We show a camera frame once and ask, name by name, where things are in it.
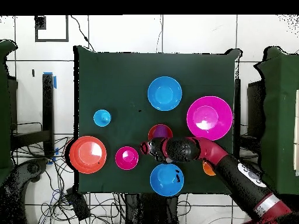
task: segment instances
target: green panel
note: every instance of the green panel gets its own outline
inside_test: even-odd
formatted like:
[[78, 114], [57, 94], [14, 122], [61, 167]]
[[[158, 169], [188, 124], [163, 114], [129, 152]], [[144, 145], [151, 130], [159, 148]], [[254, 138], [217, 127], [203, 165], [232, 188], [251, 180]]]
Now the green panel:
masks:
[[0, 185], [12, 169], [11, 164], [11, 102], [8, 91], [8, 70], [5, 64], [6, 56], [16, 49], [9, 40], [0, 41]]
[[279, 194], [299, 194], [299, 177], [293, 167], [295, 100], [299, 89], [299, 56], [277, 47], [267, 51], [258, 65], [265, 78], [266, 129], [262, 137], [262, 168], [267, 182]]
[[[174, 136], [192, 136], [186, 125], [189, 106], [202, 96], [215, 95], [233, 109], [234, 68], [240, 50], [227, 55], [95, 53], [78, 47], [79, 52], [79, 136], [99, 138], [107, 149], [107, 161], [94, 174], [79, 175], [79, 191], [151, 193], [150, 174], [159, 163], [142, 155], [139, 145], [147, 140], [150, 128], [168, 125]], [[147, 99], [150, 83], [159, 76], [175, 78], [181, 85], [180, 104], [171, 111], [154, 109]], [[110, 124], [98, 127], [93, 114], [106, 109]], [[217, 141], [232, 152], [232, 128]], [[122, 146], [138, 150], [138, 165], [119, 169], [115, 153]], [[178, 164], [185, 175], [182, 193], [230, 193], [217, 176], [207, 176], [202, 163]]]

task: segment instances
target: small blue bowl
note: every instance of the small blue bowl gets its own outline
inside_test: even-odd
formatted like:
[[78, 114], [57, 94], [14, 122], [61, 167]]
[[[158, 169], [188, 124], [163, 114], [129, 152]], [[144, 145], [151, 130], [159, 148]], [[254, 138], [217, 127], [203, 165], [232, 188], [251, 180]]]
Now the small blue bowl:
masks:
[[156, 109], [169, 111], [180, 103], [182, 88], [174, 78], [162, 76], [152, 81], [148, 87], [147, 97]]
[[160, 164], [153, 169], [149, 182], [159, 195], [172, 197], [183, 188], [184, 175], [174, 164]]
[[98, 110], [95, 112], [95, 115], [93, 115], [93, 120], [96, 125], [104, 127], [110, 123], [111, 115], [106, 110]]

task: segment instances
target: bowl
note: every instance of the bowl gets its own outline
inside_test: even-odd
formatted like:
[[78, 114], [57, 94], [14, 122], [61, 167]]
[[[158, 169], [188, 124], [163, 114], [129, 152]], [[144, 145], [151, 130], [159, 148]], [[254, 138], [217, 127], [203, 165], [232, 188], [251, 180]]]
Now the bowl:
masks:
[[101, 109], [95, 112], [93, 120], [97, 126], [107, 126], [111, 121], [111, 115], [108, 111]]
[[180, 84], [169, 76], [161, 76], [152, 81], [148, 87], [148, 100], [160, 111], [174, 109], [182, 99]]
[[115, 162], [123, 170], [131, 170], [138, 163], [137, 151], [129, 146], [120, 148], [115, 155]]
[[160, 164], [153, 169], [149, 182], [159, 195], [172, 197], [183, 188], [184, 175], [174, 164]]
[[148, 140], [152, 138], [171, 138], [173, 137], [171, 129], [165, 124], [157, 124], [148, 132]]
[[231, 108], [216, 96], [199, 98], [188, 109], [187, 126], [196, 137], [218, 140], [232, 126]]
[[100, 170], [107, 158], [104, 144], [93, 136], [82, 136], [69, 150], [69, 159], [80, 173], [90, 174]]

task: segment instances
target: logo on robot arm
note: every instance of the logo on robot arm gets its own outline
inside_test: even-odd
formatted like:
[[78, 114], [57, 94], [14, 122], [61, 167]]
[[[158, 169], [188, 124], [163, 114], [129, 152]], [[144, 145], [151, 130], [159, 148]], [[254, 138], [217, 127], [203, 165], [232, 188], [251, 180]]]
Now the logo on robot arm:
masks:
[[260, 178], [258, 175], [256, 175], [253, 171], [251, 171], [249, 168], [247, 168], [245, 165], [239, 163], [238, 164], [238, 170], [245, 175], [250, 181], [252, 181], [256, 186], [259, 187], [267, 187], [264, 183], [260, 181]]

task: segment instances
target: magenta bowl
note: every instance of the magenta bowl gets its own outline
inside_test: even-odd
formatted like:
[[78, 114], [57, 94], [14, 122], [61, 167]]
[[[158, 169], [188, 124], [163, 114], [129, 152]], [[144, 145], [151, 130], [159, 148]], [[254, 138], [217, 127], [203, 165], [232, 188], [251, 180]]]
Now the magenta bowl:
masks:
[[116, 152], [115, 162], [123, 170], [133, 169], [138, 163], [138, 153], [132, 147], [122, 147]]
[[189, 107], [187, 125], [196, 137], [218, 140], [232, 126], [231, 108], [217, 96], [204, 96], [194, 101]]

